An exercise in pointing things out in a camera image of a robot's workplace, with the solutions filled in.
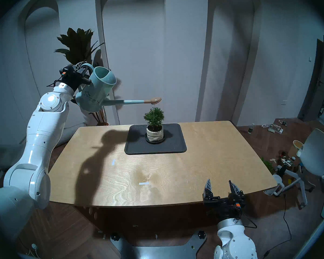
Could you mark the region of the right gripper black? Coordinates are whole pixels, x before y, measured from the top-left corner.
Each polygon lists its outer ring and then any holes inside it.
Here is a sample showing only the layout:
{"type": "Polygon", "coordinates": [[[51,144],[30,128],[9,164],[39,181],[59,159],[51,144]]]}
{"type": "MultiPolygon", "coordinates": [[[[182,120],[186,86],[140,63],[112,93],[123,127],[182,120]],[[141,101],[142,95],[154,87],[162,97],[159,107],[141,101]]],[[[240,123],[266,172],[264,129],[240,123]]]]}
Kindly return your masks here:
{"type": "Polygon", "coordinates": [[[225,219],[240,220],[242,209],[245,207],[245,195],[231,180],[229,180],[231,193],[226,198],[213,196],[210,179],[207,180],[203,191],[203,204],[207,216],[214,216],[219,221],[225,219]]]}

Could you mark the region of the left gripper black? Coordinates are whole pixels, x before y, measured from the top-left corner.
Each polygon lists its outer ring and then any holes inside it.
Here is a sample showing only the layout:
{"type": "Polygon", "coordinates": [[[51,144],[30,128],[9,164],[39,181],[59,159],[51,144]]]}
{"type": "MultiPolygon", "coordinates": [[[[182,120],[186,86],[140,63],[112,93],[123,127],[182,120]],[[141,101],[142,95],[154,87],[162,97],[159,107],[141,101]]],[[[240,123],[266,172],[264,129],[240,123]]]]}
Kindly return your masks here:
{"type": "Polygon", "coordinates": [[[72,88],[73,91],[76,91],[81,84],[90,85],[92,81],[89,79],[86,73],[87,71],[82,71],[81,73],[77,70],[80,68],[87,69],[87,62],[78,62],[75,65],[75,68],[72,66],[66,66],[63,69],[60,69],[61,80],[60,83],[64,83],[72,88]]]}

